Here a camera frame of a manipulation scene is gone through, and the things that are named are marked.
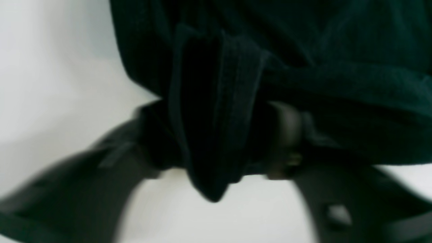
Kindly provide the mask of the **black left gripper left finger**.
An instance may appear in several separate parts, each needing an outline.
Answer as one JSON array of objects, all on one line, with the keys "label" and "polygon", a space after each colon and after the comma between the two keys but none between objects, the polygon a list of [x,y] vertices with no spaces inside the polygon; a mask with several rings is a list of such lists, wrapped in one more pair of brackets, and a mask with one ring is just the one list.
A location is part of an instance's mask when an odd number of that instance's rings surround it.
[{"label": "black left gripper left finger", "polygon": [[152,167],[179,167],[179,144],[168,118],[168,103],[155,101],[136,111],[137,144]]}]

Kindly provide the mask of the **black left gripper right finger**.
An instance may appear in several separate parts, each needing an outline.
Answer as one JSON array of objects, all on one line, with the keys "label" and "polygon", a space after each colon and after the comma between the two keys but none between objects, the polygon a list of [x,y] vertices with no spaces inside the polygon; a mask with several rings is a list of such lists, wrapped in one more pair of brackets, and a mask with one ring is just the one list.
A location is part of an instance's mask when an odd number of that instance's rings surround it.
[{"label": "black left gripper right finger", "polygon": [[267,155],[265,177],[272,181],[290,180],[303,160],[298,151],[303,127],[301,114],[287,103],[269,101],[268,104],[275,113],[275,128]]}]

